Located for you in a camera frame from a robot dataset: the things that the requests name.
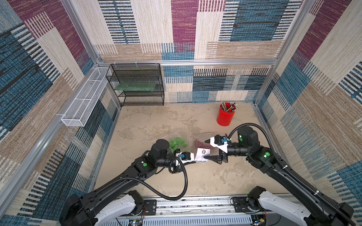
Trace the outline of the clear box of red grapes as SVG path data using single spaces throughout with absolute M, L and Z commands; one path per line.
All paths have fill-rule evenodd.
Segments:
M 202 148 L 202 149 L 214 150 L 214 147 L 212 147 L 212 146 L 211 146 L 210 144 L 208 144 L 208 143 L 205 143 L 205 142 L 202 141 L 202 140 L 195 139 L 195 140 L 194 140 L 194 145 L 195 145 L 195 148 Z

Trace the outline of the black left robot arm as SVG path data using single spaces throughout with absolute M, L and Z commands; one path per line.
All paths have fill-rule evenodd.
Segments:
M 143 198 L 132 188 L 142 184 L 159 197 L 176 201 L 184 197 L 188 188 L 185 166 L 192 164 L 195 156 L 179 149 L 172 152 L 165 139 L 157 140 L 150 150 L 144 152 L 123 173 L 99 187 L 78 197 L 76 194 L 66 199 L 59 222 L 62 226 L 95 226 L 117 215 L 136 214 L 142 210 Z M 158 172 L 158 168 L 168 169 L 171 174 L 183 173 L 184 188 L 178 196 L 167 196 L 157 191 L 145 181 Z

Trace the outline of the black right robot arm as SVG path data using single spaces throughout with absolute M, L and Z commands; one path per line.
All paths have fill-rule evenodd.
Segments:
M 205 143 L 219 149 L 218 155 L 206 158 L 218 164 L 226 163 L 230 156 L 245 157 L 256 169 L 268 175 L 295 198 L 300 205 L 273 195 L 256 186 L 248 194 L 252 209 L 273 211 L 300 226 L 354 226 L 354 209 L 346 202 L 338 203 L 298 175 L 277 154 L 266 131 L 255 123 L 243 123 L 229 135 L 216 135 Z

